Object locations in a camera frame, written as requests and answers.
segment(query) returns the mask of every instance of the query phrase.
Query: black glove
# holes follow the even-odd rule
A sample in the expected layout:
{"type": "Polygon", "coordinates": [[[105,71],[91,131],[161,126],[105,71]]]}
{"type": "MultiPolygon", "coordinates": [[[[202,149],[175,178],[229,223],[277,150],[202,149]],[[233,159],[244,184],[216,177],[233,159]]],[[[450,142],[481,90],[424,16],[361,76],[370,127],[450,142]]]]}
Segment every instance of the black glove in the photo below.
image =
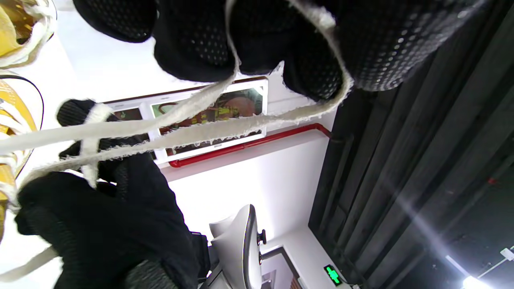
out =
{"type": "MultiPolygon", "coordinates": [[[[94,105],[70,100],[58,121],[80,124],[94,105]]],[[[138,142],[103,139],[100,149],[138,142]]],[[[60,156],[79,151],[78,142],[60,156]]],[[[191,233],[151,156],[100,162],[99,177],[111,183],[98,183],[95,190],[83,178],[55,172],[19,193],[18,231],[40,235],[63,258],[55,288],[197,288],[191,233]]]]}

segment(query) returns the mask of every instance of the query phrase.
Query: framed picture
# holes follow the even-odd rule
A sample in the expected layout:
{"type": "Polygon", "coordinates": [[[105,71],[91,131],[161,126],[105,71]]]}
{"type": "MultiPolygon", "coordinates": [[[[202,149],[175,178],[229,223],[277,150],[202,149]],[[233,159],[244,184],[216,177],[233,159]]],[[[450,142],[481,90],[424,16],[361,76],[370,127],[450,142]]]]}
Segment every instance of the framed picture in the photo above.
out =
{"type": "MultiPolygon", "coordinates": [[[[165,113],[173,113],[174,107],[198,92],[200,88],[187,91],[170,92],[167,94],[139,97],[128,100],[106,103],[115,111],[115,115],[121,120],[154,119],[165,113]]],[[[268,80],[258,78],[245,80],[230,85],[218,100],[206,110],[179,123],[174,123],[158,130],[141,134],[142,140],[153,140],[162,135],[189,127],[195,124],[227,120],[238,117],[249,117],[267,113],[268,107],[268,80]]],[[[190,144],[181,148],[167,148],[156,150],[152,153],[158,164],[168,161],[187,158],[204,154],[221,148],[238,145],[240,143],[256,140],[266,136],[266,130],[250,133],[248,136],[225,140],[214,140],[190,144]]]]}

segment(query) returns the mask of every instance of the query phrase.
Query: white rope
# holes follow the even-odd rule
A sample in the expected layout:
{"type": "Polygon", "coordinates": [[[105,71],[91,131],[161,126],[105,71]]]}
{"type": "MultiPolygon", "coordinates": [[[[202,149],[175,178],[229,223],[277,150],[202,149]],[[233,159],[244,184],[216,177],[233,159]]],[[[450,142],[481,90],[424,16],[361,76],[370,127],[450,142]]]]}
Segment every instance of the white rope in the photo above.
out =
{"type": "MultiPolygon", "coordinates": [[[[97,123],[104,122],[111,115],[113,110],[103,103],[96,104],[93,106],[85,123],[97,123]]],[[[80,155],[94,155],[98,150],[98,144],[100,143],[99,138],[84,138],[82,144],[80,146],[80,155]]],[[[88,184],[96,189],[97,180],[98,180],[98,162],[92,161],[87,165],[82,166],[82,173],[84,174],[84,179],[88,182],[88,184]]]]}
{"type": "MultiPolygon", "coordinates": [[[[235,1],[236,0],[227,0],[225,6],[227,42],[230,49],[232,50],[234,58],[236,59],[234,72],[231,77],[225,81],[221,81],[219,83],[205,87],[198,93],[194,94],[191,98],[181,101],[172,111],[153,120],[86,123],[72,127],[32,132],[26,135],[11,137],[10,139],[6,139],[0,142],[0,154],[5,154],[13,150],[32,149],[55,142],[80,139],[84,139],[85,141],[87,140],[88,149],[81,151],[80,156],[71,157],[66,160],[55,162],[48,166],[32,171],[27,176],[27,178],[25,178],[22,186],[31,180],[44,176],[52,171],[77,169],[81,166],[97,164],[99,161],[129,156],[156,149],[175,148],[203,141],[243,136],[253,131],[262,129],[263,127],[266,127],[270,124],[300,123],[302,121],[309,120],[313,117],[319,117],[325,113],[335,110],[346,98],[346,95],[353,84],[353,80],[344,67],[344,62],[342,60],[341,53],[339,52],[338,44],[333,35],[335,21],[333,17],[323,8],[314,6],[302,0],[288,0],[293,7],[297,8],[298,11],[307,20],[309,20],[319,30],[320,33],[322,33],[339,63],[339,66],[342,70],[342,85],[334,99],[324,104],[300,107],[298,109],[276,116],[260,115],[194,125],[191,127],[181,128],[177,131],[174,131],[173,133],[136,146],[117,147],[96,153],[96,147],[98,146],[98,143],[94,143],[95,140],[98,141],[100,138],[129,137],[147,133],[148,131],[171,125],[173,123],[178,123],[207,109],[216,101],[216,99],[218,99],[220,94],[234,81],[235,76],[239,71],[240,60],[237,56],[235,46],[229,32],[230,15],[235,1]]],[[[43,265],[49,261],[48,258],[49,257],[47,255],[40,254],[33,260],[38,259],[38,262],[35,263],[38,265],[43,265]]],[[[31,271],[24,270],[23,274],[26,275],[29,272],[31,271]]],[[[5,275],[0,275],[0,281],[5,280],[5,275]]]]}
{"type": "Polygon", "coordinates": [[[17,50],[0,57],[1,68],[15,68],[31,64],[56,28],[56,11],[52,0],[19,0],[27,14],[34,17],[29,40],[17,50]]]}

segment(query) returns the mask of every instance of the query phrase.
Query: ceiling light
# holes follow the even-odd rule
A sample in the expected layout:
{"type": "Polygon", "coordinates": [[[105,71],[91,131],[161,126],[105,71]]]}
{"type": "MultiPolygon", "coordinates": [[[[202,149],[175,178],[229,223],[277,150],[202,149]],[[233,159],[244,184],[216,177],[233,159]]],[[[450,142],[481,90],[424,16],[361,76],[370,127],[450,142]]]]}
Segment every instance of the ceiling light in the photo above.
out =
{"type": "Polygon", "coordinates": [[[464,279],[464,282],[462,283],[464,289],[492,289],[484,282],[472,276],[469,276],[468,278],[464,279]]]}

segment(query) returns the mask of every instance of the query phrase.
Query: red sprinkler pipe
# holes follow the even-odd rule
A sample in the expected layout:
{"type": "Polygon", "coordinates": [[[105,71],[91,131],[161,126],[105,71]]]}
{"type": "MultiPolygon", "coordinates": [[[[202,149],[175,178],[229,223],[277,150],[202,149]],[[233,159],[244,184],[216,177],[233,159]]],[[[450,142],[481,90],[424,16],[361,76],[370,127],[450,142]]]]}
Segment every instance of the red sprinkler pipe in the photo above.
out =
{"type": "Polygon", "coordinates": [[[187,166],[187,165],[194,164],[196,162],[200,162],[200,161],[203,161],[203,160],[212,159],[212,158],[215,158],[215,157],[218,157],[218,156],[222,156],[222,155],[226,155],[226,154],[229,154],[229,153],[241,151],[241,150],[244,150],[246,148],[255,147],[255,146],[262,145],[264,143],[270,142],[270,141],[274,141],[274,140],[277,140],[277,139],[281,139],[281,138],[284,138],[284,137],[288,137],[288,136],[291,136],[291,135],[303,133],[303,132],[310,131],[310,130],[318,130],[318,131],[324,133],[327,137],[329,137],[329,138],[332,137],[332,133],[329,130],[327,130],[324,126],[322,126],[319,123],[313,123],[313,124],[308,124],[308,125],[305,125],[303,127],[299,127],[299,128],[292,129],[292,130],[289,130],[289,131],[285,131],[285,132],[269,135],[269,136],[266,136],[264,138],[256,139],[256,140],[249,141],[249,142],[246,142],[246,143],[237,144],[235,146],[231,146],[231,147],[228,147],[228,148],[220,149],[220,150],[217,150],[217,151],[213,151],[213,152],[209,152],[209,153],[205,153],[205,154],[201,154],[201,155],[197,155],[197,156],[193,156],[193,157],[189,157],[189,158],[185,158],[185,159],[172,160],[170,162],[170,166],[172,166],[173,168],[181,168],[181,167],[184,167],[184,166],[187,166]]]}

